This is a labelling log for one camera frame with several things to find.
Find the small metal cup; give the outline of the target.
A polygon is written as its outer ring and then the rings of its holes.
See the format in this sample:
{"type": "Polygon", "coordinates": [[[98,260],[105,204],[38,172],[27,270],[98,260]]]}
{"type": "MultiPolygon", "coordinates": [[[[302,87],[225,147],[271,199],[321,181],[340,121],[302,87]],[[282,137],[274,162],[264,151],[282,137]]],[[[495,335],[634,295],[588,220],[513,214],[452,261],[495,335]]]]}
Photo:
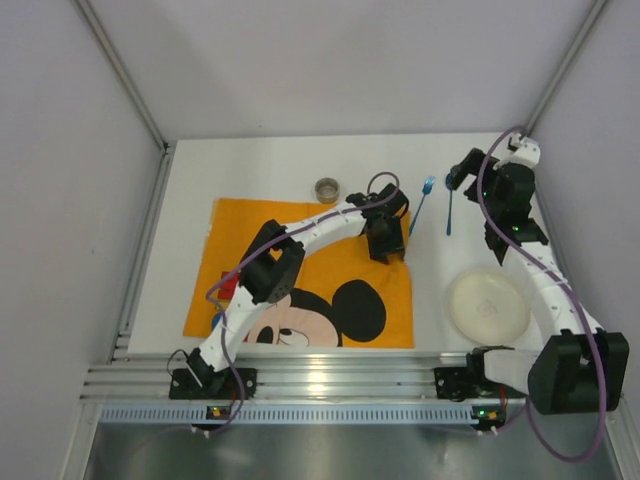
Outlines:
{"type": "Polygon", "coordinates": [[[334,204],[340,196],[340,184],[331,177],[320,178],[314,185],[314,193],[320,204],[334,204]]]}

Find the orange Mickey Mouse placemat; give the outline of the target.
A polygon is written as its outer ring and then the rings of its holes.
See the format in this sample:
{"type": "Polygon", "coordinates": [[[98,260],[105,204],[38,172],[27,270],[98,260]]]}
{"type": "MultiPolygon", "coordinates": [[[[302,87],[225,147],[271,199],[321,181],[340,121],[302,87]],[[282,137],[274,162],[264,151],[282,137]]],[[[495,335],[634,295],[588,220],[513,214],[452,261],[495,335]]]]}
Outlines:
{"type": "Polygon", "coordinates": [[[414,345],[402,193],[215,202],[183,333],[229,344],[414,345]]]}

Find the white round plate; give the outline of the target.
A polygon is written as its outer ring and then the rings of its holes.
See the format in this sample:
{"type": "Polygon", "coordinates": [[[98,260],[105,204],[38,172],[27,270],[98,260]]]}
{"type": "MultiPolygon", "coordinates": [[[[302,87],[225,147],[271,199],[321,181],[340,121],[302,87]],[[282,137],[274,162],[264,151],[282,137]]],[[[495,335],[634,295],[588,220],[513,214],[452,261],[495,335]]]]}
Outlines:
{"type": "Polygon", "coordinates": [[[511,344],[529,327],[530,309],[521,291],[498,270],[464,272],[453,280],[447,294],[452,324],[478,344],[511,344]]]}

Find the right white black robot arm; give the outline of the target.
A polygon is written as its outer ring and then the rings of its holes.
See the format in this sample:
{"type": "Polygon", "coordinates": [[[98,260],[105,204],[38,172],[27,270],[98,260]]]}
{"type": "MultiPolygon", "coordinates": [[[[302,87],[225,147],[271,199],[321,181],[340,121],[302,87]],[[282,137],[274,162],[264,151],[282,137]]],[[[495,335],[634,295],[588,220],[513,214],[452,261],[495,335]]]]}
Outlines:
{"type": "Polygon", "coordinates": [[[535,168],[533,144],[499,160],[478,148],[451,168],[457,190],[485,217],[485,242],[523,300],[541,334],[539,341],[482,340],[468,356],[478,377],[526,395],[543,415],[613,411],[618,407],[630,346],[606,331],[580,304],[554,263],[549,240],[531,216],[535,168]]]}

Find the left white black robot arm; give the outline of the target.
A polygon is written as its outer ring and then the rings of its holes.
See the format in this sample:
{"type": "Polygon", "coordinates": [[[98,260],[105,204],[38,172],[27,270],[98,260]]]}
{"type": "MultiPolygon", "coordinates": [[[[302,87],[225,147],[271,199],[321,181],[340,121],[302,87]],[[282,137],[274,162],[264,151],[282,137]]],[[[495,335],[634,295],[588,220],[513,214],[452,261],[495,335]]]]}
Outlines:
{"type": "Polygon", "coordinates": [[[402,220],[409,201],[398,186],[379,193],[355,193],[337,206],[296,223],[270,220],[262,225],[241,262],[230,271],[237,279],[228,306],[209,337],[187,357],[195,384],[214,394],[229,375],[238,372],[234,360],[249,339],[287,346],[335,346],[344,339],[376,340],[392,319],[399,318],[399,295],[384,300],[372,283],[354,277],[334,290],[330,300],[300,289],[296,282],[309,258],[351,238],[367,244],[346,257],[332,255],[327,277],[359,258],[369,270],[393,272],[404,263],[402,220]]]}

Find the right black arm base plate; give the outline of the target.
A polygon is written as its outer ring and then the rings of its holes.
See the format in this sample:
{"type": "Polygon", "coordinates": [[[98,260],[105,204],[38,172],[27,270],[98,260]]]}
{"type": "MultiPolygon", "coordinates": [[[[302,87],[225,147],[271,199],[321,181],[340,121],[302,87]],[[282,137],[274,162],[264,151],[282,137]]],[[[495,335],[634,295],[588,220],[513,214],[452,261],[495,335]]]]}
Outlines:
{"type": "Polygon", "coordinates": [[[496,399],[503,394],[508,400],[525,395],[501,384],[480,380],[466,367],[438,367],[433,370],[438,399],[462,402],[471,399],[496,399]]]}

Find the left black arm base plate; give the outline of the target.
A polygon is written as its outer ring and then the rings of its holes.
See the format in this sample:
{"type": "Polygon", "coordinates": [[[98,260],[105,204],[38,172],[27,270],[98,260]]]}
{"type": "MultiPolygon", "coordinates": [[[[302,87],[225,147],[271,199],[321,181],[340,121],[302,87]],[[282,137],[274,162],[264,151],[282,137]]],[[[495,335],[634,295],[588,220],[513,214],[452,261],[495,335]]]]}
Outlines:
{"type": "Polygon", "coordinates": [[[198,382],[187,368],[175,369],[169,389],[171,400],[239,400],[240,383],[230,369],[198,382]]]}

